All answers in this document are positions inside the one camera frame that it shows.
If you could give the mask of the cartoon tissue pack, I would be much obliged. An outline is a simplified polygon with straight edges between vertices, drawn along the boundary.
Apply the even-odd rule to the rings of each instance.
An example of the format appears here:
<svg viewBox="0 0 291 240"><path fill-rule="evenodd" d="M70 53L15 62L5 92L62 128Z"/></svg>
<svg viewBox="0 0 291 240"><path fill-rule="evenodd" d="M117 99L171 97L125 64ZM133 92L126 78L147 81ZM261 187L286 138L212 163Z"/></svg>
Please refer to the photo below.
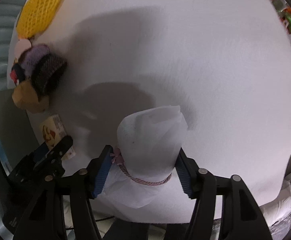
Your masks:
<svg viewBox="0 0 291 240"><path fill-rule="evenodd" d="M48 117L40 124L39 128L42 137L50 150L67 135L65 127L58 114Z"/></svg>

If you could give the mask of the white drawstring fabric bag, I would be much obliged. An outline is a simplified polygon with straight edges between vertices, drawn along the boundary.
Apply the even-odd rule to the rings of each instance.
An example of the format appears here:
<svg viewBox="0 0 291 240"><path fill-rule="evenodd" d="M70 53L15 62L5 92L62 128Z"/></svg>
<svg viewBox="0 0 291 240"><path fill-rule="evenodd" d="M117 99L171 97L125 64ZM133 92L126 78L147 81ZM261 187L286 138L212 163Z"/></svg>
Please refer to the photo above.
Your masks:
<svg viewBox="0 0 291 240"><path fill-rule="evenodd" d="M171 180L187 130L180 106L124 115L117 127L111 168L97 199L132 209L150 204Z"/></svg>

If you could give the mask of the tan knitted cloth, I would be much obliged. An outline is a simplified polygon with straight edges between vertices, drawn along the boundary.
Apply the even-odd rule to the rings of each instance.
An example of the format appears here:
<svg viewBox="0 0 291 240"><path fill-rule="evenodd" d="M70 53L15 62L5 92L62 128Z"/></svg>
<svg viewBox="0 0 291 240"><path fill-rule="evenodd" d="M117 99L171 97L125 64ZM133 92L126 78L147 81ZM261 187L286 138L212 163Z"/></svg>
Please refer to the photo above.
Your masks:
<svg viewBox="0 0 291 240"><path fill-rule="evenodd" d="M30 79L17 85L12 94L12 100L16 107L30 113L42 113L49 107L49 96L39 99Z"/></svg>

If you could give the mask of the yellow foam fruit net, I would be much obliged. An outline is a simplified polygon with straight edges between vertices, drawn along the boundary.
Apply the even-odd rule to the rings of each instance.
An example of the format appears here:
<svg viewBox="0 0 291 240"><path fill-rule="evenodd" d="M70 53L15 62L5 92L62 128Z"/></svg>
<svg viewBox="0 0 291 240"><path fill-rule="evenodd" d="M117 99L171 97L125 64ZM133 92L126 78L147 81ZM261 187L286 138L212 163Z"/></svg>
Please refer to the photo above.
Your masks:
<svg viewBox="0 0 291 240"><path fill-rule="evenodd" d="M51 24L61 0L29 0L21 10L16 31L19 38L32 38Z"/></svg>

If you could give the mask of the deep grey storage box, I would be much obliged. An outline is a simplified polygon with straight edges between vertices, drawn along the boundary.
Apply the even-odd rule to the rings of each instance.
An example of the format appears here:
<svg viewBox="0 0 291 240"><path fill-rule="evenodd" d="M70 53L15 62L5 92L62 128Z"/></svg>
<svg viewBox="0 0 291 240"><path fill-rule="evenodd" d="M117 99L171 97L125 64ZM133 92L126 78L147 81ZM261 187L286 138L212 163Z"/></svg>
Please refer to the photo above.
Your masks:
<svg viewBox="0 0 291 240"><path fill-rule="evenodd" d="M15 106L12 93L12 89L0 91L0 161L7 174L39 147L28 115Z"/></svg>

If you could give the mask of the purple dark knitted sock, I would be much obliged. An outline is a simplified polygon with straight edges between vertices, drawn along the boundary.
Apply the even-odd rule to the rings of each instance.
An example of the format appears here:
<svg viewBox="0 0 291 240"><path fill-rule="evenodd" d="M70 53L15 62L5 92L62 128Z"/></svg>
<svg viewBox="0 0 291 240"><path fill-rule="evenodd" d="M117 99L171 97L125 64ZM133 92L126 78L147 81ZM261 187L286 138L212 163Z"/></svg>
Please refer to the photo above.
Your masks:
<svg viewBox="0 0 291 240"><path fill-rule="evenodd" d="M56 90L67 68L67 60L52 52L46 44L37 44L26 50L18 62L39 98Z"/></svg>

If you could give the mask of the pink round powder puff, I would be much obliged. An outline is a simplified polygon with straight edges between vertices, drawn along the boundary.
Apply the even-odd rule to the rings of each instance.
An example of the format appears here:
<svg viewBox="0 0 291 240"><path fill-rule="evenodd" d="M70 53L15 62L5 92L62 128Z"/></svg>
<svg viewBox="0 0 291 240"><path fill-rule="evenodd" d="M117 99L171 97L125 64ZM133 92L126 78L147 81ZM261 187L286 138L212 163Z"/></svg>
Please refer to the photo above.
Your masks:
<svg viewBox="0 0 291 240"><path fill-rule="evenodd" d="M32 43L29 39L20 39L15 45L14 55L18 59L26 50L32 48Z"/></svg>

